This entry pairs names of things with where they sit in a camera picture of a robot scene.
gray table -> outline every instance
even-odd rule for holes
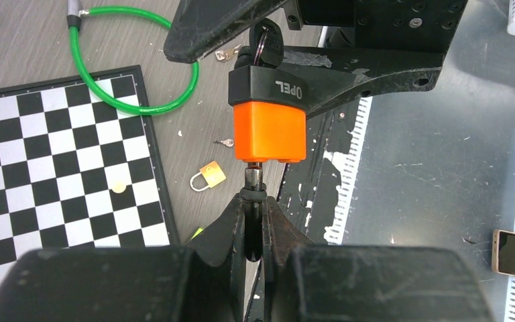
[[[85,7],[132,5],[174,17],[178,0],[83,0]],[[284,31],[287,44],[315,46],[320,28],[289,32],[282,12],[272,19]],[[151,104],[179,96],[190,77],[190,67],[173,64],[162,52],[166,32],[148,21],[131,17],[95,17],[84,22],[80,44],[90,71],[140,64]],[[226,47],[247,43],[241,36]],[[154,118],[159,149],[169,186],[180,240],[197,227],[214,221],[243,185],[245,164],[233,149],[214,144],[233,137],[232,108],[227,104],[227,74],[233,61],[201,62],[199,87],[180,110]],[[0,0],[0,88],[76,75],[68,46],[64,0]],[[198,169],[216,160],[228,179],[213,189],[196,193],[189,187]],[[276,195],[283,165],[265,165],[269,194]],[[255,272],[255,265],[249,267]]]

green cable lock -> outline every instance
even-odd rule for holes
[[[188,84],[186,90],[174,101],[167,103],[165,105],[154,106],[154,107],[141,107],[130,105],[124,102],[121,102],[108,93],[106,93],[101,87],[96,84],[93,80],[92,76],[86,69],[84,65],[84,60],[82,59],[82,54],[80,51],[80,43],[79,43],[79,33],[80,28],[79,24],[81,23],[80,16],[81,15],[107,15],[107,14],[125,14],[125,15],[135,15],[142,18],[146,18],[155,23],[160,24],[167,30],[170,29],[171,23],[164,17],[152,13],[151,11],[147,11],[144,9],[138,9],[133,7],[122,7],[122,6],[105,6],[105,7],[94,7],[89,10],[82,10],[81,3],[79,0],[68,0],[68,27],[70,30],[70,48],[72,50],[72,57],[74,58],[74,63],[76,64],[76,69],[78,73],[82,77],[84,83],[89,87],[89,89],[94,93],[98,98],[102,101],[110,104],[112,107],[126,112],[130,114],[139,114],[139,115],[157,115],[163,114],[170,111],[173,111],[179,108],[181,105],[185,104],[186,101],[192,96],[194,90],[196,89],[196,85],[198,84],[198,75],[200,73],[200,67],[198,62],[192,64],[192,76],[190,78],[190,83]]]

small brass padlock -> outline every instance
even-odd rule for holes
[[[194,182],[194,179],[200,175],[203,176],[203,178],[206,180],[208,185],[205,186],[204,188],[198,189],[198,188],[194,187],[193,182]],[[213,162],[207,164],[206,166],[203,166],[197,174],[195,174],[194,176],[192,176],[192,178],[190,178],[190,187],[196,192],[201,192],[208,188],[213,188],[213,187],[217,186],[220,182],[222,182],[224,180],[226,180],[226,174],[224,174],[222,169],[220,169],[220,166],[218,165],[218,163],[216,161],[213,161]]]

white peeling paint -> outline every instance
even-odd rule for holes
[[[305,219],[305,227],[309,227],[309,221],[310,221],[310,213],[307,214],[307,218]]]
[[[323,153],[323,157],[330,161],[341,173],[342,182],[341,186],[336,186],[339,200],[335,207],[333,225],[325,227],[325,235],[323,236],[330,244],[340,245],[343,243],[371,106],[371,97],[360,100],[358,113],[356,115],[356,124],[354,130],[350,132],[352,139],[348,154],[327,151]]]

